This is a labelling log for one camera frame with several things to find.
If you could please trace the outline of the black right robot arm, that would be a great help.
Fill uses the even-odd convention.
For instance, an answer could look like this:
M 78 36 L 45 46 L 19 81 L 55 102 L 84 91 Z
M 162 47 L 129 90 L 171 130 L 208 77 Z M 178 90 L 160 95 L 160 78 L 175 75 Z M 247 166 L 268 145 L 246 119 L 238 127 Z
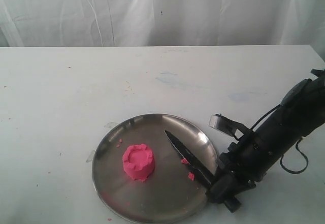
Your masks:
M 313 69 L 315 80 L 296 84 L 281 103 L 251 128 L 220 114 L 212 115 L 209 126 L 231 137 L 243 133 L 217 159 L 217 170 L 209 198 L 215 203 L 255 188 L 266 172 L 300 139 L 324 124 L 324 71 Z

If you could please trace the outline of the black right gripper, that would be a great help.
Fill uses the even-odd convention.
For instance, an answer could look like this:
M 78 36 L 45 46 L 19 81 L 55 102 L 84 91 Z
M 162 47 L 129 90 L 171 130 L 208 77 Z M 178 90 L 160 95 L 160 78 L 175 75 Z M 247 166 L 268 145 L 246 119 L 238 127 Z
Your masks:
M 228 152 L 216 160 L 215 182 L 207 190 L 211 203 L 239 203 L 236 195 L 254 188 L 253 181 L 261 181 L 266 172 L 299 139 L 299 130 L 280 122 L 274 112 L 256 131 L 248 130 L 237 143 L 231 143 Z M 240 178 L 227 172 L 234 171 Z

